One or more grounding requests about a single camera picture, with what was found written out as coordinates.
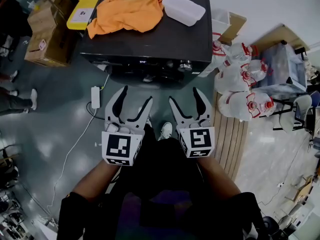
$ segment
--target concrete floor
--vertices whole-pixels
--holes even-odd
[[[29,230],[36,239],[44,239],[31,222],[39,220],[39,216],[48,216],[45,209],[51,204],[54,184],[61,174],[66,154],[91,118],[86,111],[86,104],[91,100],[91,87],[102,86],[107,74],[77,55],[67,68],[46,68],[24,61],[27,48],[24,40],[28,38],[20,40],[13,62],[5,63],[1,69],[8,74],[19,70],[19,75],[13,84],[3,83],[1,86],[8,90],[18,89],[22,98],[28,98],[31,89],[36,88],[38,109],[29,114],[0,117],[3,140],[0,146],[16,145],[9,149],[10,154],[20,154],[17,159],[20,183],[13,190],[28,216],[25,223]],[[193,86],[212,101],[212,77],[195,78],[181,90],[146,91],[129,87],[121,118],[134,118],[138,108],[152,95],[151,122],[159,135],[163,122],[174,122],[168,103],[170,95],[176,98],[185,114],[196,116]],[[97,116],[104,117],[105,105],[121,87],[119,83],[108,81]],[[317,160],[313,156],[315,151],[307,152],[308,133],[304,130],[291,134],[272,131],[274,120],[277,118],[260,118],[249,123],[246,147],[235,182],[243,192],[256,195],[264,214],[280,219],[279,209],[286,203],[284,197],[292,194],[290,184],[295,184],[302,175],[312,174]],[[101,160],[101,149],[95,147],[95,142],[100,143],[103,129],[104,121],[93,120],[70,153],[50,209],[55,218],[59,217],[61,199]],[[281,182],[284,185],[279,189],[277,185]]]
[[[311,135],[305,130],[273,131],[279,116],[259,118],[248,125],[246,145],[235,183],[242,192],[255,194],[262,213],[280,220],[293,208],[296,190],[302,177],[313,175],[318,159],[308,151]]]
[[[13,84],[1,85],[8,90],[19,90],[21,98],[29,98],[31,89],[36,88],[38,109],[30,111],[29,114],[1,116],[0,131],[4,145],[16,145],[9,149],[9,153],[20,154],[17,166],[21,184],[14,188],[14,192],[28,220],[35,221],[38,214],[48,216],[44,210],[52,202],[54,184],[61,175],[66,154],[91,119],[91,115],[86,111],[86,105],[91,101],[91,87],[103,86],[107,74],[80,55],[75,55],[71,66],[66,68],[46,68],[24,61],[27,49],[27,44],[23,44],[24,40],[28,38],[20,40],[13,62],[7,62],[1,67],[1,72],[7,74],[19,70],[16,81]],[[164,122],[174,123],[168,102],[169,96],[177,100],[186,115],[196,117],[192,88],[199,88],[210,101],[213,101],[213,80],[213,77],[198,77],[181,90],[129,87],[121,119],[125,121],[127,118],[135,118],[139,107],[149,96],[153,96],[150,117],[156,136],[159,136]],[[97,116],[104,117],[107,102],[122,87],[119,83],[108,81],[102,92],[101,109]],[[95,142],[101,142],[103,130],[104,121],[94,119],[86,134],[70,153],[64,175],[56,186],[53,207],[50,208],[55,218],[59,217],[61,199],[102,159],[101,148],[95,147]],[[36,228],[31,225],[30,227],[35,234]]]

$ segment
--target white shoe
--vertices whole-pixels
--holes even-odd
[[[13,82],[18,75],[18,70],[14,71],[13,74],[10,75],[10,82]]]
[[[12,96],[18,96],[18,91],[17,90],[11,90],[9,92],[9,94],[12,95]]]
[[[139,107],[138,113],[140,113],[140,111],[142,110],[142,106]],[[152,127],[151,121],[150,121],[150,115],[148,115],[148,118],[146,119],[145,122],[147,125],[150,125],[150,127]]]
[[[158,141],[169,139],[172,134],[172,124],[170,122],[166,122],[161,129],[160,137],[158,138]]]
[[[31,108],[33,110],[37,109],[37,98],[38,98],[38,93],[37,93],[36,89],[32,89],[30,99],[32,101],[32,107]]]

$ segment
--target wooden board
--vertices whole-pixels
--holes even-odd
[[[230,148],[229,148],[229,153],[226,159],[225,167],[224,170],[228,174],[232,162],[232,158],[234,157],[235,153],[235,148],[236,148],[236,142],[237,142],[237,136],[238,136],[238,129],[239,129],[239,119],[234,119],[233,122],[233,131],[232,131],[232,136],[231,136],[231,141],[230,141]]]
[[[310,50],[304,41],[302,41],[290,28],[283,24],[265,34],[252,45],[256,46],[260,53],[279,44],[282,40],[285,40],[294,49],[304,47],[306,51]]]
[[[236,162],[235,162],[235,167],[232,173],[232,177],[231,179],[234,181],[236,179],[238,170],[239,170],[239,166],[240,166],[240,162],[242,159],[242,156],[244,154],[244,149],[245,149],[245,145],[246,145],[246,139],[247,139],[247,131],[248,131],[248,122],[244,122],[243,123],[243,131],[242,131],[242,137],[241,137],[241,143],[240,143],[240,148],[239,148],[239,153],[238,156],[236,158]]]
[[[221,94],[214,91],[211,125],[214,126],[215,150],[212,155],[234,180],[246,144],[248,122],[221,115],[218,108],[220,97]]]
[[[234,122],[235,122],[235,119],[233,117],[229,117],[227,119],[223,148],[222,148],[221,158],[219,162],[223,169],[225,169],[227,159],[228,159],[228,154],[229,154],[229,149],[231,144],[231,137],[234,131]]]

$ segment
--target gray floor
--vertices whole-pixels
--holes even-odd
[[[86,104],[91,100],[90,89],[92,86],[102,86],[107,75],[81,56],[75,56],[67,68],[45,68],[24,61],[27,45],[22,41],[14,54],[14,61],[6,63],[4,67],[8,73],[19,70],[19,76],[13,84],[1,86],[9,90],[18,89],[23,98],[28,98],[31,89],[36,88],[39,94],[38,109],[29,114],[0,117],[0,131],[4,145],[16,144],[9,152],[20,154],[17,159],[20,184],[14,187],[14,192],[28,216],[26,225],[36,239],[43,239],[31,222],[39,220],[39,215],[48,216],[44,209],[52,201],[53,187],[61,174],[66,154],[91,118],[86,111]],[[121,118],[134,118],[145,99],[152,95],[151,122],[159,135],[163,122],[174,121],[168,103],[170,95],[176,98],[186,114],[196,116],[193,86],[201,89],[212,101],[212,77],[196,78],[182,90],[131,87]],[[104,116],[105,105],[121,87],[121,84],[112,80],[107,83],[98,116]],[[299,182],[302,175],[312,174],[317,160],[313,156],[315,151],[308,152],[308,133],[304,130],[291,134],[274,132],[272,128],[276,120],[276,117],[260,118],[249,123],[246,146],[235,182],[242,191],[256,195],[264,214],[280,219],[283,214],[279,211],[284,206],[290,208],[290,201],[284,199],[294,194],[290,184]],[[50,209],[55,218],[59,216],[61,199],[100,161],[101,149],[95,147],[95,142],[100,142],[103,128],[104,121],[93,120],[70,153],[65,173],[56,187],[54,205]],[[277,185],[282,182],[284,185],[279,189]]]
[[[259,118],[248,125],[246,145],[235,183],[243,192],[255,194],[264,215],[276,220],[293,208],[296,190],[291,185],[303,183],[313,175],[318,159],[308,151],[310,134],[303,129],[285,133],[273,131],[278,116]]]
[[[0,117],[0,131],[4,145],[15,144],[9,152],[18,152],[17,159],[21,184],[14,192],[22,204],[28,221],[37,220],[38,214],[48,216],[43,209],[51,204],[54,184],[59,178],[67,152],[84,131],[91,116],[86,104],[91,100],[91,87],[102,86],[107,74],[99,70],[81,56],[75,55],[71,66],[66,68],[46,68],[24,61],[27,44],[23,38],[13,56],[13,62],[6,62],[2,73],[11,74],[19,70],[16,81],[3,83],[8,90],[17,89],[20,97],[28,98],[31,89],[38,91],[38,109],[29,114],[10,114]],[[97,116],[104,117],[104,107],[110,97],[123,85],[108,81],[102,92],[101,109]],[[173,96],[186,115],[197,116],[192,87],[204,92],[213,99],[213,78],[195,78],[181,90],[152,90],[129,87],[124,101],[121,118],[135,118],[138,108],[153,96],[151,122],[156,136],[163,122],[174,122],[168,98]],[[70,153],[64,175],[56,186],[54,205],[50,209],[55,218],[59,217],[61,199],[75,184],[90,171],[101,159],[101,148],[95,142],[101,142],[104,121],[94,119],[86,134]],[[36,227],[29,224],[31,232]]]

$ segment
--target cardboard box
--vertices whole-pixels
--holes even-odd
[[[230,25],[219,38],[219,41],[224,44],[231,44],[232,40],[238,36],[238,32],[246,23],[247,18],[230,12]]]
[[[42,66],[69,65],[76,33],[67,28],[74,6],[70,0],[40,0],[28,17],[32,37],[24,59]]]

